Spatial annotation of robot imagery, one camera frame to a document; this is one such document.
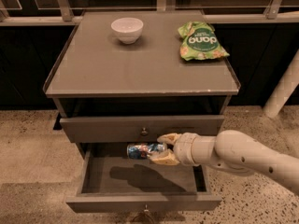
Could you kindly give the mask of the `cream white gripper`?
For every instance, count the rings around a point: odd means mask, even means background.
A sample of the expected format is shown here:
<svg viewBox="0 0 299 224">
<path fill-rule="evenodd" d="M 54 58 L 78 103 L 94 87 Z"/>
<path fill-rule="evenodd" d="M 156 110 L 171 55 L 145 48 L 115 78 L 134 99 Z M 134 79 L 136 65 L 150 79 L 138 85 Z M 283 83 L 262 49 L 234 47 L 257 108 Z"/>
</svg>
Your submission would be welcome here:
<svg viewBox="0 0 299 224">
<path fill-rule="evenodd" d="M 168 133 L 161 135 L 157 138 L 157 141 L 174 146 L 174 152 L 168 149 L 151 156 L 149 159 L 159 165 L 175 166 L 181 163 L 186 166 L 195 166 L 192 157 L 192 143 L 196 137 L 196 133 Z"/>
</svg>

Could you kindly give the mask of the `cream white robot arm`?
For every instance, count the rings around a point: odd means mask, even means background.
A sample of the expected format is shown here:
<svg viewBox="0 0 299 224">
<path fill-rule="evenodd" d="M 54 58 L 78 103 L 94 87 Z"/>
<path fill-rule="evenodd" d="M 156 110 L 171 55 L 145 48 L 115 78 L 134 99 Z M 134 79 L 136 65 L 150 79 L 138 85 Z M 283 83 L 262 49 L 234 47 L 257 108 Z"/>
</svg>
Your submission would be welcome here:
<svg viewBox="0 0 299 224">
<path fill-rule="evenodd" d="M 172 149 L 152 155 L 149 159 L 156 164 L 204 164 L 234 175 L 260 173 L 299 194 L 299 159 L 266 147 L 242 132 L 227 130 L 217 136 L 169 133 L 157 141 Z"/>
</svg>

